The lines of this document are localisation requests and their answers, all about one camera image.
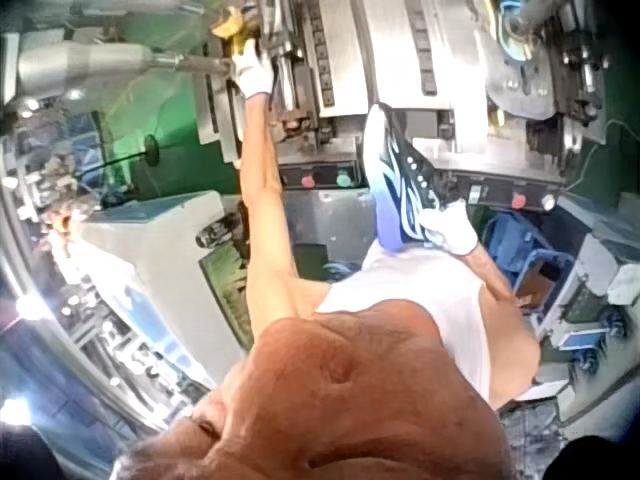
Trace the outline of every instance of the sneaker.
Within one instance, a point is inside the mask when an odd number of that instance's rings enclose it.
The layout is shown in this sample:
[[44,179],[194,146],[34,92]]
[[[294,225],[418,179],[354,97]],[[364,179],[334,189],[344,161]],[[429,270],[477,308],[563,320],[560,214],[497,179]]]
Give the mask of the sneaker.
[[398,252],[409,244],[430,245],[433,234],[418,222],[424,209],[440,208],[433,189],[435,168],[410,142],[388,105],[376,104],[367,118],[363,140],[364,169],[376,200],[380,245]]

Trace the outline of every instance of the hand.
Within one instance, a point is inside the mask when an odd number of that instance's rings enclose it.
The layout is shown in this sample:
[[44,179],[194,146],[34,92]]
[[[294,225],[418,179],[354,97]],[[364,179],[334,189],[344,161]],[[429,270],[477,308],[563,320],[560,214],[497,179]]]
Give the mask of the hand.
[[478,245],[478,234],[469,221],[464,200],[444,210],[425,209],[418,221],[429,231],[433,243],[452,255],[468,255]]
[[271,95],[273,90],[273,67],[266,53],[258,59],[256,41],[249,39],[244,44],[244,53],[234,55],[235,81],[242,90],[245,98],[251,98],[259,93]]

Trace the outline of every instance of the wire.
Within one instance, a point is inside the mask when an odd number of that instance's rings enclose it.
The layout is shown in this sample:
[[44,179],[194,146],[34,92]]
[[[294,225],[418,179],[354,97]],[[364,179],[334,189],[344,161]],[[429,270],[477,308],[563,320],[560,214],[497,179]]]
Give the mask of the wire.
[[[640,143],[640,135],[634,132],[633,130],[631,130],[631,127],[629,127],[629,125],[627,125],[622,120],[617,120],[617,119],[609,120],[607,122],[607,126],[605,127],[605,136],[609,132],[609,127],[611,127],[612,125],[618,125],[619,127],[624,128],[629,133],[629,135],[631,135],[634,138],[636,142]],[[584,182],[587,171],[589,170],[589,164],[591,163],[591,159],[593,158],[593,155],[596,153],[596,151],[598,151],[598,149],[602,146],[603,145],[596,143],[591,148],[591,150],[587,154],[587,158],[584,161],[584,165],[582,166],[582,171],[580,172],[580,178],[575,183],[571,184],[566,188],[567,192],[570,192],[571,190],[576,188],[578,185],[580,185],[582,182]]]

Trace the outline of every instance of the man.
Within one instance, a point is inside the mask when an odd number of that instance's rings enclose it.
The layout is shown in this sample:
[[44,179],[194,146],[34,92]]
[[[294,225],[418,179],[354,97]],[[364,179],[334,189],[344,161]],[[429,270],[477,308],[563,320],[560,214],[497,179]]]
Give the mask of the man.
[[424,161],[374,107],[364,160],[379,241],[341,283],[300,279],[268,128],[271,65],[254,41],[234,60],[247,99],[255,346],[190,419],[121,458],[114,478],[510,478],[490,407],[527,389],[539,349],[464,203],[439,204]]

